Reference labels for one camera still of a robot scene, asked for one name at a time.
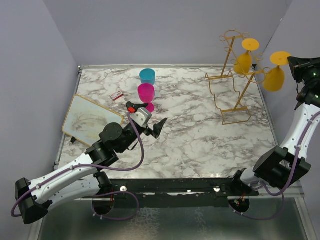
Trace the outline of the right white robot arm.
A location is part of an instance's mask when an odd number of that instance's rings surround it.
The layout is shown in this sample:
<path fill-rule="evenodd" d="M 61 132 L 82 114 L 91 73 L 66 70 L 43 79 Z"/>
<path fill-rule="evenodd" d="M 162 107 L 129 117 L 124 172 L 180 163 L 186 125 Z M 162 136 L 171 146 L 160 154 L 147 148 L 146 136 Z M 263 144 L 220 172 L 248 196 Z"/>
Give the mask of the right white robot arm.
<path fill-rule="evenodd" d="M 262 155 L 253 168 L 236 172 L 229 184 L 236 196 L 268 186 L 279 190 L 268 190 L 268 194 L 280 196 L 311 169 L 306 159 L 310 141 L 320 123 L 320 59 L 289 56 L 287 60 L 293 79 L 304 84 L 296 97 L 292 125 L 281 145 Z"/>

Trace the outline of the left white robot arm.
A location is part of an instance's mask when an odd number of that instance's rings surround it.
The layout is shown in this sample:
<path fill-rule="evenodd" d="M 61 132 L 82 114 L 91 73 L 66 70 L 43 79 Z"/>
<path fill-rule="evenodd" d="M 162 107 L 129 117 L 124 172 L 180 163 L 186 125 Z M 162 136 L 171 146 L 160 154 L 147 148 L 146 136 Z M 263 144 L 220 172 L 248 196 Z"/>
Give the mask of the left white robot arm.
<path fill-rule="evenodd" d="M 167 122 L 164 118 L 151 129 L 148 122 L 152 114 L 147 106 L 127 102 L 129 124 L 126 127 L 111 122 L 99 134 L 99 140 L 69 164 L 33 180 L 19 179 L 15 183 L 16 202 L 11 216 L 21 217 L 23 223 L 29 225 L 65 202 L 116 195 L 105 171 L 118 171 L 112 167 L 119 160 L 118 154 L 132 151 L 135 141 L 142 145 L 142 134 L 157 139 Z"/>

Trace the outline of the pink plastic wine glass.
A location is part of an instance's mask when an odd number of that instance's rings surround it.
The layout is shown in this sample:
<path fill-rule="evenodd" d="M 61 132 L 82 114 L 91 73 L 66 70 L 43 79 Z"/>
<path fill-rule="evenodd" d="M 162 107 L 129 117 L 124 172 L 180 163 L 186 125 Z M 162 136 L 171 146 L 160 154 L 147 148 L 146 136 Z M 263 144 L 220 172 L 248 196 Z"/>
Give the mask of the pink plastic wine glass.
<path fill-rule="evenodd" d="M 155 88 L 152 84 L 150 83 L 142 83 L 138 88 L 137 88 L 138 96 L 140 100 L 148 104 L 146 109 L 152 113 L 155 110 L 155 106 L 153 105 L 152 101 L 154 100 L 155 97 Z"/>

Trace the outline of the yellow wine glass front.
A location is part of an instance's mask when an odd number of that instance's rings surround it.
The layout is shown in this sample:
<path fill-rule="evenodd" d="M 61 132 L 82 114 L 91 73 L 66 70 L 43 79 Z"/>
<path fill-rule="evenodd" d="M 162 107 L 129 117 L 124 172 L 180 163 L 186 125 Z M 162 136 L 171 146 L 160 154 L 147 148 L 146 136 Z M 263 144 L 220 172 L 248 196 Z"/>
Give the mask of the yellow wine glass front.
<path fill-rule="evenodd" d="M 282 89 L 285 82 L 285 72 L 281 66 L 289 64 L 288 57 L 291 54 L 286 51 L 277 51 L 270 56 L 270 62 L 275 65 L 266 75 L 263 88 L 269 92 L 277 92 Z"/>

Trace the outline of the blue plastic wine glass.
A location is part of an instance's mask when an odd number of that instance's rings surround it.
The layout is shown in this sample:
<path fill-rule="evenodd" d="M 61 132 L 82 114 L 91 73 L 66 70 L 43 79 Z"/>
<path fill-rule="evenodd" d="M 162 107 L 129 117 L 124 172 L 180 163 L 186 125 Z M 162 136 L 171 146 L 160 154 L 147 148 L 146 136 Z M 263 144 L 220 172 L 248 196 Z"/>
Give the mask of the blue plastic wine glass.
<path fill-rule="evenodd" d="M 153 69 L 151 69 L 151 68 L 143 69 L 139 73 L 139 77 L 140 77 L 141 84 L 148 83 L 148 84 L 153 85 L 153 87 L 154 87 L 155 82 L 156 82 L 156 72 Z"/>

